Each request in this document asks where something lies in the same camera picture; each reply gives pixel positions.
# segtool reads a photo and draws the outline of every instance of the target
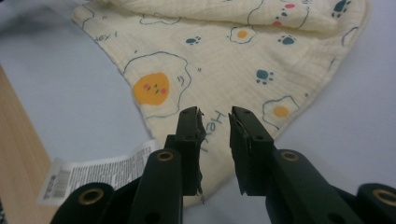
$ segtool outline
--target blue paw print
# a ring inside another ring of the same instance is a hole
[[[291,45],[296,42],[296,38],[294,38],[292,35],[282,35],[277,42],[282,43],[284,45]]]
[[[187,43],[187,44],[190,44],[190,45],[194,45],[194,44],[198,44],[200,40],[201,40],[201,37],[196,36],[195,38],[189,38],[189,39],[187,39],[187,40],[186,40],[186,43]]]
[[[262,85],[267,85],[268,81],[274,81],[273,78],[274,73],[273,72],[267,72],[265,70],[258,70],[256,77],[257,83],[262,83]]]
[[[351,1],[341,0],[334,7],[334,13],[332,13],[333,17],[340,18],[341,14],[347,11],[347,5],[349,5]]]

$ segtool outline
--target cloth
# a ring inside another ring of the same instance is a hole
[[[108,0],[77,7],[73,20],[120,69],[162,144],[181,110],[203,111],[207,198],[234,175],[232,106],[276,139],[331,80],[368,9],[366,0]]]

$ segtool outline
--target brass screw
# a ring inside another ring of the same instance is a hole
[[[78,202],[83,205],[90,205],[97,203],[101,198],[103,198],[104,195],[105,193],[102,189],[87,189],[79,195]]]

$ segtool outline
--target black plastic part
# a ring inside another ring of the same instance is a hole
[[[303,154],[278,150],[273,159],[272,174],[292,223],[363,223]]]
[[[165,143],[165,148],[177,150],[183,158],[181,164],[184,196],[202,194],[201,180],[203,177],[199,158],[201,144],[206,136],[202,115],[196,106],[181,111],[176,135],[168,135]]]
[[[115,195],[108,184],[91,183],[69,195],[56,212],[51,224],[105,223],[105,215]]]
[[[365,223],[396,223],[396,189],[382,184],[364,184],[357,195],[357,213]]]
[[[230,148],[241,194],[265,196],[270,183],[268,159],[276,150],[274,139],[249,110],[233,106],[229,117]]]
[[[129,224],[182,222],[181,157],[173,149],[150,154],[134,196]]]
[[[103,223],[123,224],[127,222],[140,179],[141,177],[138,177],[131,183],[116,190]]]

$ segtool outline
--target paw print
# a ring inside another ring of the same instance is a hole
[[[284,7],[282,7],[280,15],[275,17],[276,20],[273,22],[273,25],[274,26],[281,26],[282,25],[281,20],[283,18],[287,18],[288,17],[287,9],[291,9],[291,8],[294,8],[294,7],[296,7],[296,6],[294,4],[291,4],[291,3],[286,4]]]
[[[196,36],[195,38],[189,38],[189,39],[187,39],[187,40],[186,40],[186,43],[187,43],[187,44],[190,44],[190,45],[194,45],[194,44],[198,44],[200,40],[201,40],[201,37]]]
[[[256,77],[257,83],[262,83],[262,85],[267,85],[268,81],[274,81],[273,78],[274,73],[273,72],[267,72],[265,70],[258,70]]]
[[[341,0],[339,1],[335,7],[334,12],[332,13],[332,17],[340,18],[342,13],[347,11],[347,5],[349,5],[352,1]]]
[[[282,35],[277,42],[282,43],[284,45],[291,45],[296,42],[296,38],[294,38],[292,35]]]

